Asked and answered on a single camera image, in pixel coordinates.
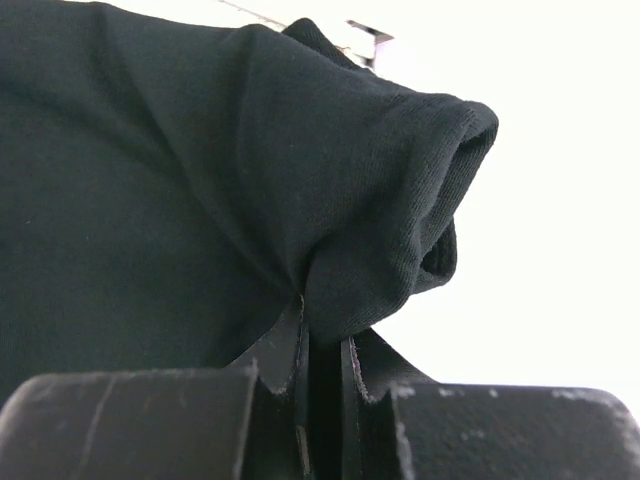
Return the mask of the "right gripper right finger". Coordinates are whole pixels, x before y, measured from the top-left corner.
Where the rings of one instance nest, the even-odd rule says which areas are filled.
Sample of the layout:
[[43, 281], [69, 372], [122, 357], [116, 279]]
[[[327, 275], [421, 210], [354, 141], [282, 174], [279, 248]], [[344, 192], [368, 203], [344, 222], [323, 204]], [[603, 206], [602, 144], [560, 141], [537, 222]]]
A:
[[372, 330], [341, 370], [346, 479], [639, 479], [639, 426], [608, 392], [437, 383]]

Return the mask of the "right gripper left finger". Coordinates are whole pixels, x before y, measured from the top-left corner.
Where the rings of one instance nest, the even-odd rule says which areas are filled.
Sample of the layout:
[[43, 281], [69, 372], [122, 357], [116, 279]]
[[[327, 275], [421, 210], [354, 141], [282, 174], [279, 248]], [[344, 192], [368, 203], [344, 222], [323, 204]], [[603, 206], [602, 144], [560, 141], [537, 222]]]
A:
[[1, 475], [306, 479], [308, 353], [295, 301], [222, 369], [33, 377], [1, 412]]

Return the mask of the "black t shirt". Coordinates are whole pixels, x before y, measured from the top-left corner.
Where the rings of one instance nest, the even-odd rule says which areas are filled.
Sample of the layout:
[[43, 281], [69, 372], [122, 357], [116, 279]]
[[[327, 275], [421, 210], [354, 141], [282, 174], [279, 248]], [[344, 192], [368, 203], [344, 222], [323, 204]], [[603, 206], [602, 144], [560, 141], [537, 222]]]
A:
[[293, 301], [323, 344], [456, 267], [487, 106], [357, 66], [314, 23], [1, 5], [1, 394], [221, 367]]

